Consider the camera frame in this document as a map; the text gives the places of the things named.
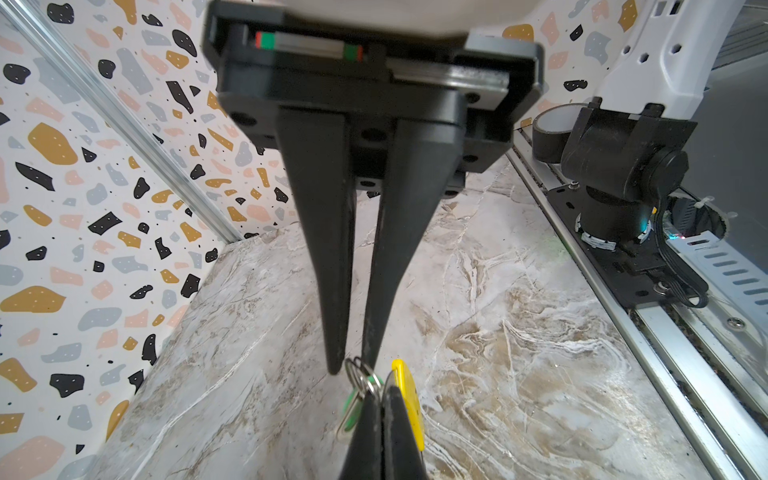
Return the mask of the steel split keyring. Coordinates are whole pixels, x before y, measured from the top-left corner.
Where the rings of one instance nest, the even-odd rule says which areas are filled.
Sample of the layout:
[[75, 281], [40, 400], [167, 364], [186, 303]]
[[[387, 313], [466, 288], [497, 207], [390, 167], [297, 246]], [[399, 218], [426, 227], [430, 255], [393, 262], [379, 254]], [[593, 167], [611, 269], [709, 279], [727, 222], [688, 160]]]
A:
[[375, 397], [381, 396], [382, 381], [360, 357], [346, 358], [344, 369], [351, 385], [362, 398], [365, 398], [367, 394]]

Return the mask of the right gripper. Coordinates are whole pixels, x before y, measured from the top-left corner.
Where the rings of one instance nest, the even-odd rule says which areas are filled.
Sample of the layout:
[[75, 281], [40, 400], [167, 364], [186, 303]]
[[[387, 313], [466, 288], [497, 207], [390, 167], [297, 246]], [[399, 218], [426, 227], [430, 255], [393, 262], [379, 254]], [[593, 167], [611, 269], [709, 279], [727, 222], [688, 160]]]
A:
[[[226, 114], [254, 146], [279, 145], [316, 275], [332, 375], [346, 356], [353, 172], [368, 192], [383, 180], [361, 351], [373, 368], [400, 282], [443, 195], [455, 197], [468, 174], [503, 155], [514, 123], [540, 98], [543, 47], [478, 33], [357, 29], [278, 6], [214, 1], [201, 49]], [[415, 122], [452, 120], [465, 134]]]

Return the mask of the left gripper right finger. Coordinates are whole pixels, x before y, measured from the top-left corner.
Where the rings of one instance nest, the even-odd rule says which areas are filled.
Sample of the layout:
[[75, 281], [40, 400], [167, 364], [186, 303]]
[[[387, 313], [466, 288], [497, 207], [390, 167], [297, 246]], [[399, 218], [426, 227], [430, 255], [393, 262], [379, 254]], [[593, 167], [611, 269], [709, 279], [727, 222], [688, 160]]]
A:
[[427, 480], [428, 474], [413, 435], [405, 402], [397, 386], [382, 398], [382, 471], [386, 480]]

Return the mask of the metal key gauge with yellow handle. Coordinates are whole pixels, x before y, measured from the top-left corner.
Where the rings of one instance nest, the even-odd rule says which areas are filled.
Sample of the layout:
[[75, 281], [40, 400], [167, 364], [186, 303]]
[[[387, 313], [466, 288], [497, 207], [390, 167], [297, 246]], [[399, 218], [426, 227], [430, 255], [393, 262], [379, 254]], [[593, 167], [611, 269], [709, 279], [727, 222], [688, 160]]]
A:
[[413, 375], [406, 362], [402, 359], [393, 360], [391, 369], [391, 373], [394, 375], [394, 384], [399, 388], [404, 401], [418, 451], [423, 453], [425, 449], [423, 415]]

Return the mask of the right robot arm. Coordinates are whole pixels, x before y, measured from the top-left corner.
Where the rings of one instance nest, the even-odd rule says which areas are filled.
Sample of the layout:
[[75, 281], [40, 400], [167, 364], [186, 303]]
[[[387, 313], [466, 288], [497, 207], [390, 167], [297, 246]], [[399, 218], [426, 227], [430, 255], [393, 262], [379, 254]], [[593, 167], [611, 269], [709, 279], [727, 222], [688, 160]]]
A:
[[[578, 108], [557, 154], [589, 194], [581, 233], [620, 243], [652, 231], [670, 293], [691, 308], [707, 283], [663, 234], [688, 168], [685, 143], [739, 1], [655, 1], [616, 65]], [[250, 141], [283, 160], [317, 279], [328, 371], [345, 359], [356, 194], [381, 196], [361, 356], [374, 366], [405, 271], [439, 202], [512, 145], [544, 90], [545, 52], [471, 31], [402, 27], [214, 1], [202, 51], [218, 100]]]

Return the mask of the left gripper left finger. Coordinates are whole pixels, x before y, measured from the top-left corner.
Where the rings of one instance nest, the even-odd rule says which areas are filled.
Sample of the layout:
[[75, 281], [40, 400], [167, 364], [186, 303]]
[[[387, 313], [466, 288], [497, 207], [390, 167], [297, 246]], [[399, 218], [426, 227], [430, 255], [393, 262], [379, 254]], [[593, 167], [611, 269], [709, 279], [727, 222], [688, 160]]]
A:
[[341, 480], [382, 478], [382, 410], [378, 397], [368, 393], [339, 475]]

